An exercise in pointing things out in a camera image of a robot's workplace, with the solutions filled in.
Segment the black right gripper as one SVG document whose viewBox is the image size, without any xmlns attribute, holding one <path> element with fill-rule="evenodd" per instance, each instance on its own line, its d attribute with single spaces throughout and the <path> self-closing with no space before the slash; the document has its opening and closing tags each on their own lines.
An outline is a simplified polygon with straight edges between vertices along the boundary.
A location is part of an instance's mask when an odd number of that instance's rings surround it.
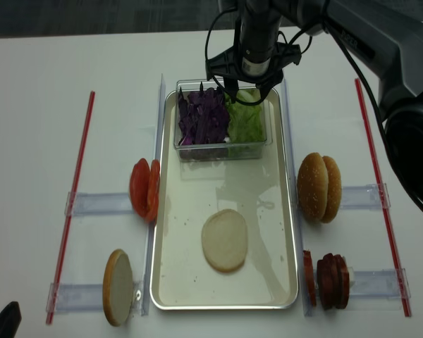
<svg viewBox="0 0 423 338">
<path fill-rule="evenodd" d="M 282 80 L 287 65 L 297 65 L 300 47 L 278 41 L 281 14 L 268 1 L 236 1 L 229 13 L 237 11 L 233 46 L 213 58 L 205 58 L 207 79 L 222 77 L 224 91 L 237 101 L 238 81 L 256 85 L 262 103 L 270 87 Z"/>
</svg>

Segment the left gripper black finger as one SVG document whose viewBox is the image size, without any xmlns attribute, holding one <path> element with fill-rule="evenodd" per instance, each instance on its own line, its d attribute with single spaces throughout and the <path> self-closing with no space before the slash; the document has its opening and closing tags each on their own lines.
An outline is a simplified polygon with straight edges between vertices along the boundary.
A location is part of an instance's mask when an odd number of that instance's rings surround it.
<svg viewBox="0 0 423 338">
<path fill-rule="evenodd" d="M 0 312 L 0 338 L 14 338 L 22 320 L 17 301 L 10 302 Z"/>
</svg>

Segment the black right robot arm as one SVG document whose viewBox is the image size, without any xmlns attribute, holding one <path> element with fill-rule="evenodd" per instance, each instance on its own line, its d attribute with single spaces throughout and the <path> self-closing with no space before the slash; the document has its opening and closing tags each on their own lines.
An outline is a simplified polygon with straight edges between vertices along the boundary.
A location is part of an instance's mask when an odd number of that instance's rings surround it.
<svg viewBox="0 0 423 338">
<path fill-rule="evenodd" d="M 329 33 L 349 61 L 361 60 L 379 79 L 376 122 L 394 173 L 423 203 L 423 23 L 376 1 L 239 1 L 233 46 L 206 58 L 207 78 L 222 77 L 235 95 L 249 82 L 262 96 L 299 63 L 300 48 L 278 40 L 288 19 L 311 36 Z"/>
</svg>

